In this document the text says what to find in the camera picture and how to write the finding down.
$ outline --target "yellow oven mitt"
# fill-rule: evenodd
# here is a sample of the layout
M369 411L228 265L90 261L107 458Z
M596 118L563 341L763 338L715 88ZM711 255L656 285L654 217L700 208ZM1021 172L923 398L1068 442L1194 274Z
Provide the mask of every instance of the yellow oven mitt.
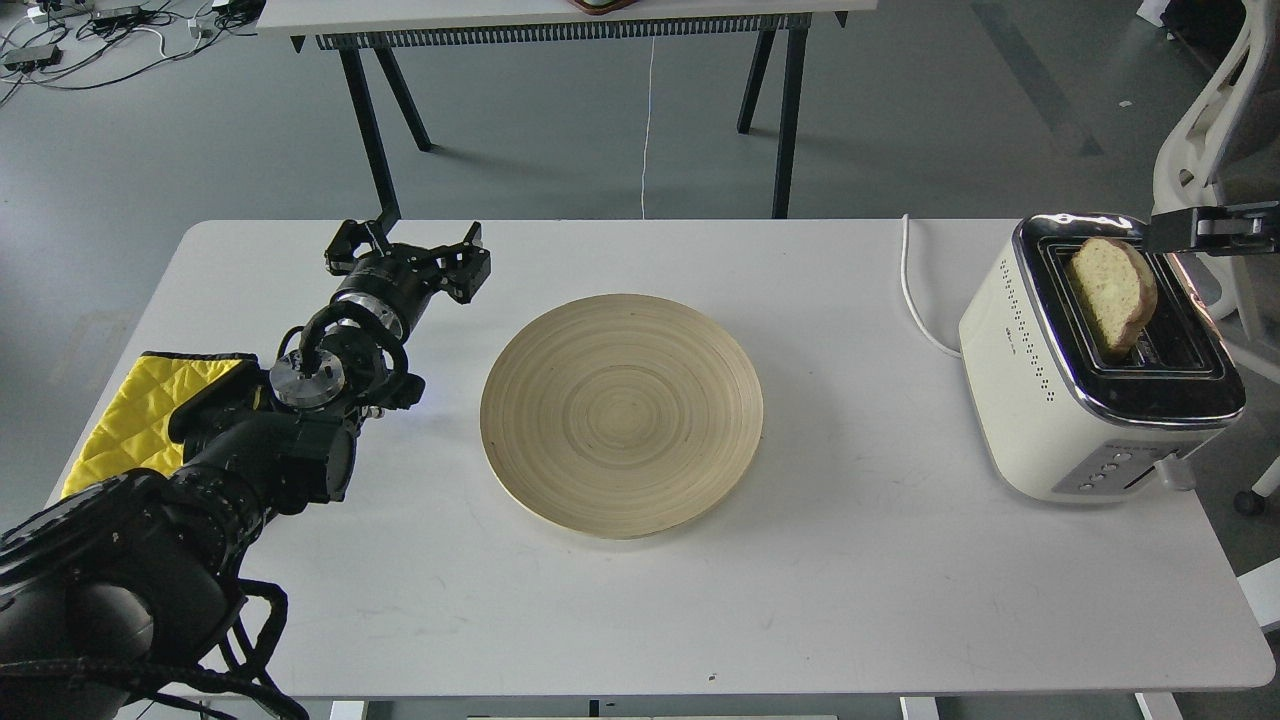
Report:
M182 466L182 445L169 439L169 416L253 355L145 352L133 364L63 483L63 497L133 468L164 475Z

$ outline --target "black table leg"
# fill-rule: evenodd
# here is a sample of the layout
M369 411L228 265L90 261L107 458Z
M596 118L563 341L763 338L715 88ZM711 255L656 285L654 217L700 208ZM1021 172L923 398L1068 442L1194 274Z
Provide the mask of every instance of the black table leg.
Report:
M773 36L777 31L762 29L755 37L755 55L751 56L751 72L746 77L746 92L742 94L742 109L737 113L737 132L746 135L755 117L755 101L760 97L760 83L764 82L764 69L769 65L769 51L773 50Z
M399 72L396 55L390 47L378 47L374 54L378 55L378 61L383 65L383 73L392 86L392 94L396 95L396 102L401 106L404 122L408 123L408 132L413 135L413 142L422 152L430 152L431 138L428 137L426 128L422 126L422 117L417 114L417 106L413 105L413 96L408 92L408 85L404 83L404 76Z
M399 201L396 200L396 186L392 182L387 151L383 150L383 136L378 132L378 118L374 115L374 101L369 96L369 81L360 61L360 50L339 50L342 69L347 76L347 90L351 91L351 104L356 109L356 122L360 124L360 137L365 141L365 155L369 156L369 169L374 173L374 187L383 211L378 220L383 232L399 220Z
M773 177L774 218L786 218L791 202L791 165L796 154L800 79L804 77L804 47L808 40L808 28L787 31L787 64L782 77L782 120L778 124L778 164Z

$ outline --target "power strip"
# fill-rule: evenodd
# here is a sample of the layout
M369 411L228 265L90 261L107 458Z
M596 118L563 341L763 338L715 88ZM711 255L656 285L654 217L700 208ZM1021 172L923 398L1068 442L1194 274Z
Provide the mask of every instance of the power strip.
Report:
M0 63L4 64L6 70L29 73L38 68L56 65L61 60L63 51L58 49L56 44L50 42L49 45L10 50L5 53L4 60L0 60Z
M142 14L138 5L125 5L123 8L106 8L90 13L88 22L99 29L110 29L120 24L127 24L131 18Z

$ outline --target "chair wheel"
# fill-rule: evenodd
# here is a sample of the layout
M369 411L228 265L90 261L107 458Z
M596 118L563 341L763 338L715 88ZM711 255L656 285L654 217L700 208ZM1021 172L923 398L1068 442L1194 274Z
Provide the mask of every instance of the chair wheel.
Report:
M1267 509L1267 498L1252 489L1235 493L1235 511L1240 515L1262 515Z

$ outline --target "toaster lever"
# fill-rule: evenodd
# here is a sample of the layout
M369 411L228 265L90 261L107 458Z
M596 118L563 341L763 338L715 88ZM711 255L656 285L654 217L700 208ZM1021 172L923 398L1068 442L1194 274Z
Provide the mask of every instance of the toaster lever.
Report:
M1192 470L1192 462L1185 457L1179 457L1176 451L1156 460L1156 474L1169 489L1196 489L1196 473Z

